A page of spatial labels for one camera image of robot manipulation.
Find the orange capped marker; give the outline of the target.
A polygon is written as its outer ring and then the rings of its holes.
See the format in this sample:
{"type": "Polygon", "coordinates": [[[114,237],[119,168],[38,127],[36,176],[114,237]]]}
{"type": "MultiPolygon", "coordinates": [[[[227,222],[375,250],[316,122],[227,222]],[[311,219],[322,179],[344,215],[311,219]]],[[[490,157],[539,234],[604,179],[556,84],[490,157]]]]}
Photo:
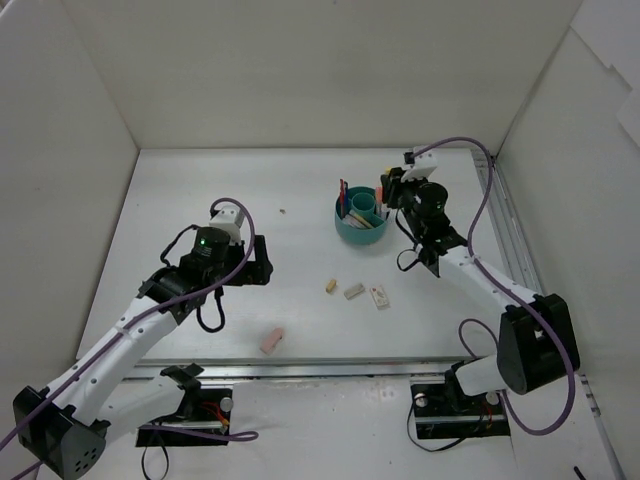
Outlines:
{"type": "Polygon", "coordinates": [[[381,216],[383,203],[383,188],[378,186],[375,188],[375,214],[381,216]]]}

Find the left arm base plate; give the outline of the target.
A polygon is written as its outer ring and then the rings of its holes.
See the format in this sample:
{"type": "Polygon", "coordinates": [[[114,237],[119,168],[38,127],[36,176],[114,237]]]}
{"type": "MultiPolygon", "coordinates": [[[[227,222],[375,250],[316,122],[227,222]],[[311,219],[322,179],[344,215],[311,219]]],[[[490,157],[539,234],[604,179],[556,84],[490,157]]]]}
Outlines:
{"type": "MultiPolygon", "coordinates": [[[[177,413],[158,417],[153,424],[166,425],[226,437],[230,428],[233,408],[231,388],[203,388],[198,396],[177,413]]],[[[135,446],[143,447],[212,447],[227,446],[227,440],[216,440],[164,430],[139,430],[135,446]]]]}

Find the red ballpoint pen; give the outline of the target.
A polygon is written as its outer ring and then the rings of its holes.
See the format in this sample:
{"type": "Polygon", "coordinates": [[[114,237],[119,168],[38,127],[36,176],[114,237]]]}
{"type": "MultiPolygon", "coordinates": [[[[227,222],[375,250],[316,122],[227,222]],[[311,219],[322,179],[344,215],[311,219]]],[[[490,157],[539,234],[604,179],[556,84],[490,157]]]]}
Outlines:
{"type": "Polygon", "coordinates": [[[344,179],[340,179],[339,192],[339,218],[343,219],[347,213],[348,203],[348,183],[344,179]]]}

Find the blue ballpoint pen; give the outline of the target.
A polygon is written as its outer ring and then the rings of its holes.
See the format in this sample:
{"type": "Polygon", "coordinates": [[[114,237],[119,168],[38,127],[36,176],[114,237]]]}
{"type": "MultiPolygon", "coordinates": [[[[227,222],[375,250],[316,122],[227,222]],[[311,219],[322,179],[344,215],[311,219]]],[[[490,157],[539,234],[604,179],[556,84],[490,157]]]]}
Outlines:
{"type": "Polygon", "coordinates": [[[341,180],[341,218],[349,213],[349,183],[341,180]]]}

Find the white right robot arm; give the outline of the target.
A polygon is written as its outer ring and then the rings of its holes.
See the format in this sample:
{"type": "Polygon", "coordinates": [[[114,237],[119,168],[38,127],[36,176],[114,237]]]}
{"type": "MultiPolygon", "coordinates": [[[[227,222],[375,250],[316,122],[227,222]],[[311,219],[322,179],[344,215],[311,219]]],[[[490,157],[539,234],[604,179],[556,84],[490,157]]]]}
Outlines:
{"type": "Polygon", "coordinates": [[[464,412],[489,391],[524,395],[580,365],[569,308],[557,294],[543,296],[484,263],[445,213],[447,190],[424,174],[394,167],[381,177],[382,201],[402,214],[418,263],[467,294],[499,320],[496,352],[454,370],[444,384],[445,405],[464,412]]]}

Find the pink highlighter block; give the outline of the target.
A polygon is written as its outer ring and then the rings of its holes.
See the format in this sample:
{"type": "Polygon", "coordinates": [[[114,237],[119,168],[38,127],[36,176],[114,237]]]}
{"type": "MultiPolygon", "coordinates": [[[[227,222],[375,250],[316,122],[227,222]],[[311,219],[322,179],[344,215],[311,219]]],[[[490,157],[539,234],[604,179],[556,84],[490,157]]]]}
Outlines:
{"type": "Polygon", "coordinates": [[[383,221],[387,221],[389,217],[389,212],[390,212],[390,209],[388,208],[388,206],[386,204],[382,204],[380,208],[380,218],[383,221]]]}

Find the small tan eraser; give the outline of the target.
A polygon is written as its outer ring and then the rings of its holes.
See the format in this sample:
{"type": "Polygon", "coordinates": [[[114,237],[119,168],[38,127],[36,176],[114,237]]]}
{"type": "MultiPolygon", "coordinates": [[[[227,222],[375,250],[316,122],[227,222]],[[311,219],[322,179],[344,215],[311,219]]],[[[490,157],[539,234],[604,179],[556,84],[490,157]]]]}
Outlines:
{"type": "Polygon", "coordinates": [[[325,287],[325,291],[326,291],[328,294],[332,294],[332,293],[333,293],[333,291],[336,289],[336,286],[337,286],[337,280],[336,280],[336,279],[331,279],[331,280],[327,283],[327,285],[326,285],[326,287],[325,287]]]}

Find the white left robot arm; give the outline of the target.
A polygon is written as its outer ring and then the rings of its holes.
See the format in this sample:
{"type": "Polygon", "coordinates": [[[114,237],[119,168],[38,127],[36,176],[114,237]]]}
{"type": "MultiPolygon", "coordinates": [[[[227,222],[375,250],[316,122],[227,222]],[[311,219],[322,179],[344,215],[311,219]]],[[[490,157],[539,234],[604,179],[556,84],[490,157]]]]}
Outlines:
{"type": "Polygon", "coordinates": [[[191,251],[144,281],[126,312],[84,357],[42,389],[26,386],[14,398],[16,426],[9,436],[60,478],[81,478],[130,430],[159,417],[195,415],[202,371],[196,365],[168,367],[125,400],[110,396],[153,346],[190,315],[200,315],[207,297],[219,300],[226,286],[268,284],[273,266],[263,236],[252,234],[243,243],[213,226],[195,232],[191,251]]]}

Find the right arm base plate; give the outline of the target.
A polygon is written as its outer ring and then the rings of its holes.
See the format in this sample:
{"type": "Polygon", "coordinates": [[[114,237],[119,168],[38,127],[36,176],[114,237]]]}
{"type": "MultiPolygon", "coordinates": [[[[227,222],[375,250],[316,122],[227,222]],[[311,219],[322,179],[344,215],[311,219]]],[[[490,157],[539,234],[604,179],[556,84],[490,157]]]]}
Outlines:
{"type": "Polygon", "coordinates": [[[485,394],[458,395],[444,383],[414,383],[411,390],[409,431],[417,440],[445,444],[461,438],[509,437],[505,410],[497,399],[485,394]]]}

